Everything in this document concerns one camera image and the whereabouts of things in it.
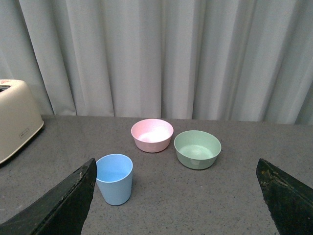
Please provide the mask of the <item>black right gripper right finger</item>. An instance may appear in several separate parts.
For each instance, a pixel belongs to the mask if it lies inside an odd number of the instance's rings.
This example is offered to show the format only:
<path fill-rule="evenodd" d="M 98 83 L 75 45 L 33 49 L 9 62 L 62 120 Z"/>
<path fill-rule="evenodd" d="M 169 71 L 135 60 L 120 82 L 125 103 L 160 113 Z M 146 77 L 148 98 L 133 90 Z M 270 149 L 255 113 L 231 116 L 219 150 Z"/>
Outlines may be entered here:
<path fill-rule="evenodd" d="M 270 162 L 259 159 L 256 175 L 278 233 L 313 233 L 313 189 Z"/>

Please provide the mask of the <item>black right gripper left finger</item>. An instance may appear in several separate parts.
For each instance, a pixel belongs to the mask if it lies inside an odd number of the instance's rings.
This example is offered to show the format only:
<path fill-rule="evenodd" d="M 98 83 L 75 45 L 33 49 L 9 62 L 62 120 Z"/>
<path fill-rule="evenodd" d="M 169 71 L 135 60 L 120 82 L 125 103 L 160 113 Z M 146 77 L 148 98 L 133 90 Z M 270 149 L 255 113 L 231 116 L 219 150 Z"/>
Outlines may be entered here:
<path fill-rule="evenodd" d="M 79 235 L 93 199 L 97 167 L 90 159 L 0 226 L 2 235 Z"/>

